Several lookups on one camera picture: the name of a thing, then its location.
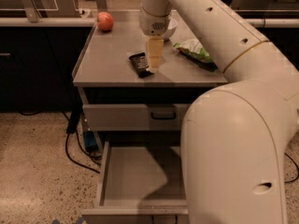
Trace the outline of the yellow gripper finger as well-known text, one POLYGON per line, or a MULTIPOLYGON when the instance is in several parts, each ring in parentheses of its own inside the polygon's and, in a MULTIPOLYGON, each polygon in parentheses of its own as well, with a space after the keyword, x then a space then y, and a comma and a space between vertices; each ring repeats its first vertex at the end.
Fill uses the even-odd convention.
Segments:
POLYGON ((146 54, 146 59, 147 59, 147 64, 148 68, 147 71, 151 72, 151 65, 150 65, 150 49, 149 49, 149 41, 145 42, 145 54, 146 54))
POLYGON ((149 56, 151 70, 157 70, 160 65, 164 40, 160 36, 151 36, 149 38, 149 56))

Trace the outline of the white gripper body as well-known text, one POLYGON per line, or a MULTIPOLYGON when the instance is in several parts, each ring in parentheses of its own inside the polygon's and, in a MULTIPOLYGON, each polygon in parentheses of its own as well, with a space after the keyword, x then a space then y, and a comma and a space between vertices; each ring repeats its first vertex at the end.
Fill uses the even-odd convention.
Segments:
POLYGON ((171 5, 165 7, 146 7, 142 5, 139 13, 139 26, 144 35, 163 35, 171 18, 171 5))

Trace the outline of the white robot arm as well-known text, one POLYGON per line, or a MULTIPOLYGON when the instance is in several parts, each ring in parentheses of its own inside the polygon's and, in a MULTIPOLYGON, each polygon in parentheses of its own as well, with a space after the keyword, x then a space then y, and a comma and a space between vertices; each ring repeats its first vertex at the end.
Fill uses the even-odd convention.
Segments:
POLYGON ((189 107, 181 164, 190 224, 288 224, 284 152, 298 131, 299 73, 221 0, 142 0, 142 32, 176 10, 227 82, 189 107))

